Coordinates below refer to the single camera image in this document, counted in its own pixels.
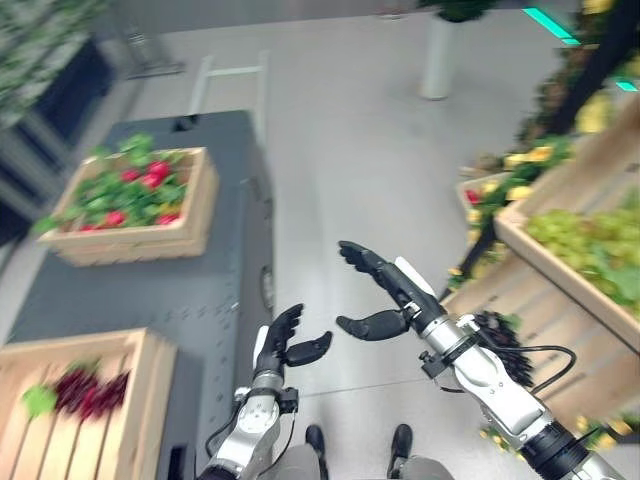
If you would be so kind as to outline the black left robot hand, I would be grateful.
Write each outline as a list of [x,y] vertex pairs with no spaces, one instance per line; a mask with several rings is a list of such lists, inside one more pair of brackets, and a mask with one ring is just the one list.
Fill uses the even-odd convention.
[[300,324],[304,305],[296,304],[281,313],[268,327],[264,344],[254,367],[254,376],[272,372],[284,377],[284,367],[300,367],[320,360],[329,350],[333,333],[326,331],[316,339],[293,346],[288,342]]

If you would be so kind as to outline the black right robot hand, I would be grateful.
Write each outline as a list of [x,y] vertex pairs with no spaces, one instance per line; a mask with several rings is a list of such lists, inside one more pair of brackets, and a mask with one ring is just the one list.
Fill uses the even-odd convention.
[[422,290],[395,264],[351,241],[339,241],[338,246],[345,261],[358,272],[370,275],[399,307],[360,320],[338,316],[336,324],[352,337],[373,342],[397,337],[410,329],[421,334],[434,320],[445,315],[445,309],[434,295]]

